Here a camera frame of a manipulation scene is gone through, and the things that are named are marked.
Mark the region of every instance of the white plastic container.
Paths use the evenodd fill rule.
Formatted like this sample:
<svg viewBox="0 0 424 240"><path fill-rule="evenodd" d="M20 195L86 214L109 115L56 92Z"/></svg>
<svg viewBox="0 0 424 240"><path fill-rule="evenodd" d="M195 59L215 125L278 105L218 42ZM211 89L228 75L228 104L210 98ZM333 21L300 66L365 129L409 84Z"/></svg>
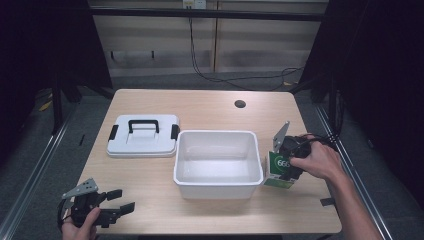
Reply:
<svg viewBox="0 0 424 240"><path fill-rule="evenodd" d="M250 131L180 132L174 181L183 198L250 198L263 181L256 135Z"/></svg>

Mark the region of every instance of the person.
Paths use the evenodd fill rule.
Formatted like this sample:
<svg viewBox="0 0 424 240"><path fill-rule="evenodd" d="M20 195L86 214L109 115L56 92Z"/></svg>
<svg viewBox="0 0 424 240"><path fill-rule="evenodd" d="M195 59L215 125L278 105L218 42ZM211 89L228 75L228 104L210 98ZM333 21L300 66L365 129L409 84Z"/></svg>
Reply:
<svg viewBox="0 0 424 240"><path fill-rule="evenodd" d="M293 157L290 164L329 183L346 239L382 239L359 198L353 181L343 170L340 155L336 151L315 141L311 143L311 154L308 157Z"/></svg>
<svg viewBox="0 0 424 240"><path fill-rule="evenodd" d="M84 224L78 228L74 225L72 218L68 217L62 225L63 240L94 240L96 239L97 229L93 226L96 219L99 217L100 208L96 207L91 210L84 221Z"/></svg>

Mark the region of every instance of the table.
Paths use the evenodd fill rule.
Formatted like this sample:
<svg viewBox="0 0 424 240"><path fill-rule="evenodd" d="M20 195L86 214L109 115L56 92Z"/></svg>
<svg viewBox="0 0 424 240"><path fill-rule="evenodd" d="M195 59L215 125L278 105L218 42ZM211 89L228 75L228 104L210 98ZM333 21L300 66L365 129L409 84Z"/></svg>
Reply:
<svg viewBox="0 0 424 240"><path fill-rule="evenodd" d="M235 106L243 100L244 108ZM80 182L93 177L99 191L123 189L123 197L102 203L116 208L135 201L135 211L100 234L284 234L341 230L325 181L308 173L290 189L259 186L248 200L187 200L173 181L175 157L110 158L106 148L113 124L124 114L175 114L181 130L250 130L262 160L285 121L288 134L306 132L293 95L281 92L205 90L119 90L116 92Z"/></svg>

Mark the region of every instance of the forearm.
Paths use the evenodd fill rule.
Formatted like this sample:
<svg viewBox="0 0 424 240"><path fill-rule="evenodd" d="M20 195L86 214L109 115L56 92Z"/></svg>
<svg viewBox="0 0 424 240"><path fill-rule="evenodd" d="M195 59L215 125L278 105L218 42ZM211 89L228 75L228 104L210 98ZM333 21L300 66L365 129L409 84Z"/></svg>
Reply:
<svg viewBox="0 0 424 240"><path fill-rule="evenodd" d="M346 175L330 181L346 239L381 239L352 180Z"/></svg>

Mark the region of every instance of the electrical outlet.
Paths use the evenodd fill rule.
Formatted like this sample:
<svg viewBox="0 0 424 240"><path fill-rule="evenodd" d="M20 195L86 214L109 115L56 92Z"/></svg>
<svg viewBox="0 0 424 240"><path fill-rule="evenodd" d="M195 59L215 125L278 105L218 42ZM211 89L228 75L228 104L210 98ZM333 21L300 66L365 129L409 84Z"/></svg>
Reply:
<svg viewBox="0 0 424 240"><path fill-rule="evenodd" d="M195 9L206 9L206 0L194 0Z"/></svg>
<svg viewBox="0 0 424 240"><path fill-rule="evenodd" d="M183 9L194 9L194 0L183 0Z"/></svg>

